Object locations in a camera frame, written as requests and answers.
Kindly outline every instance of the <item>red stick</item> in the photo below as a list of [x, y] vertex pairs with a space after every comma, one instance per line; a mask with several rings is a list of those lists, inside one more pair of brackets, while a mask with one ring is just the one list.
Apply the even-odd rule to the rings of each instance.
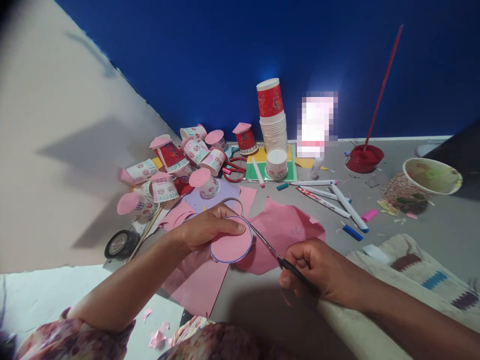
[[374, 129], [375, 118], [377, 117], [377, 113], [379, 112], [380, 102], [382, 101], [382, 96], [384, 95], [385, 85], [387, 84], [387, 80], [389, 79], [390, 68], [392, 67], [392, 63], [394, 62], [395, 52], [397, 51], [397, 46], [399, 45], [400, 35], [402, 34], [402, 30], [404, 29], [404, 25], [400, 25], [398, 28], [398, 32], [396, 33], [395, 44], [393, 44], [393, 49], [391, 50], [390, 60], [388, 62], [388, 66], [386, 68], [385, 76], [383, 77], [383, 83], [381, 84], [380, 94], [378, 95], [378, 100], [376, 101], [375, 111], [373, 112], [373, 117], [371, 118], [370, 130], [368, 130], [368, 135], [366, 137], [365, 145], [363, 146], [363, 152], [367, 148], [369, 144], [370, 135], [372, 135], [372, 130]]

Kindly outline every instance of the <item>black tape roll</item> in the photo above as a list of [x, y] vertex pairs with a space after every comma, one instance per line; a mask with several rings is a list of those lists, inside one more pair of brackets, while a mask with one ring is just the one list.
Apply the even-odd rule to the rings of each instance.
[[139, 233], [120, 230], [106, 245], [105, 257], [107, 259], [126, 259], [132, 254], [139, 241]]

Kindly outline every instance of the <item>purple paper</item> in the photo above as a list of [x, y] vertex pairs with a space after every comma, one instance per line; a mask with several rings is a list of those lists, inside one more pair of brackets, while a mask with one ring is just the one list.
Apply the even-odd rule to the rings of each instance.
[[[203, 198], [200, 195], [200, 190], [194, 188], [191, 193], [183, 197], [182, 201], [186, 202], [196, 213], [200, 214], [205, 207], [207, 209], [213, 208], [226, 198], [239, 198], [240, 187], [238, 185], [222, 179], [218, 180], [220, 181], [220, 191], [214, 197], [209, 199]], [[225, 205], [227, 205], [230, 209], [233, 209], [236, 203], [237, 202], [234, 200], [229, 200], [225, 202]]]

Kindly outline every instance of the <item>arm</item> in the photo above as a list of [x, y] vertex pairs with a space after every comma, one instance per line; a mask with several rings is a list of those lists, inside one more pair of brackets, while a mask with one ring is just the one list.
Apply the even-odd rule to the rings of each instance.
[[223, 219], [236, 215], [225, 205], [202, 212], [162, 236], [148, 251], [115, 271], [68, 313], [100, 330], [121, 332], [191, 253], [217, 233], [242, 234], [245, 227]]
[[[480, 359], [480, 334], [392, 287], [323, 241], [291, 245], [285, 259], [320, 290], [321, 297], [369, 316], [415, 359]], [[280, 285], [297, 296], [306, 290], [290, 271]]]

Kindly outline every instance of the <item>glue stick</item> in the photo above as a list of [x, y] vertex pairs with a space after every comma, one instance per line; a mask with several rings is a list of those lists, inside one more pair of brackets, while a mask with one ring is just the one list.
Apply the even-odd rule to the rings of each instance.
[[310, 179], [316, 179], [319, 177], [319, 171], [320, 168], [322, 167], [322, 164], [324, 163], [324, 158], [323, 157], [316, 157], [315, 160], [313, 161], [313, 165], [310, 170]]

